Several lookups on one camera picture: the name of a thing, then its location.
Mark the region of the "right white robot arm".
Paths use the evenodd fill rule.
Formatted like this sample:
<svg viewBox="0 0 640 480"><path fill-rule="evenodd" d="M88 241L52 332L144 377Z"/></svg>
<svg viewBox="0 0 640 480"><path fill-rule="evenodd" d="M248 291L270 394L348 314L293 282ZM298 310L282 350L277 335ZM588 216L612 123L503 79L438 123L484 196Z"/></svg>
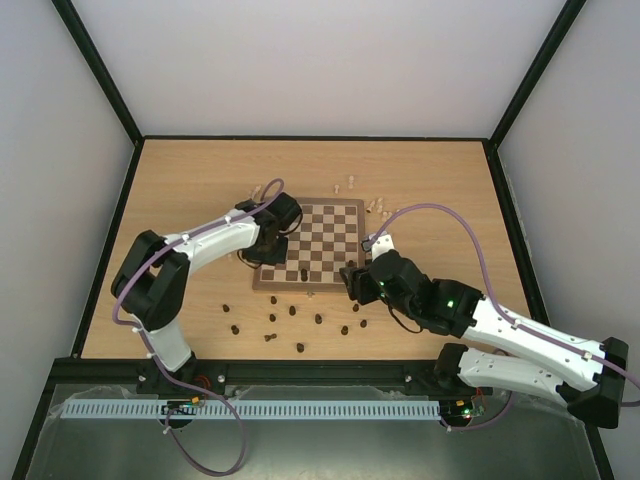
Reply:
<svg viewBox="0 0 640 480"><path fill-rule="evenodd" d="M575 418L615 429L623 406L628 345L609 337L582 339L492 304L481 291L449 279L430 279L390 249L340 277L351 300L383 302L419 330L452 336L434 369L438 384L511 390L555 402Z"/></svg>

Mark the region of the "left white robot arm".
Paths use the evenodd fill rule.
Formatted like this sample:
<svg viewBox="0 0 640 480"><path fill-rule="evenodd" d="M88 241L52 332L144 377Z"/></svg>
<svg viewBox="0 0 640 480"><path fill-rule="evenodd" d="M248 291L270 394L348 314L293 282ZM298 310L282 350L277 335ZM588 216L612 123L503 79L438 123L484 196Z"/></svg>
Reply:
<svg viewBox="0 0 640 480"><path fill-rule="evenodd" d="M141 334L148 353L168 372L177 372L194 358L178 315L187 282L202 267L234 252L251 265L278 265L286 260L287 235L302 218L299 203L286 193L261 203L246 200L222 217L191 231L160 236L139 234L111 284L121 310Z"/></svg>

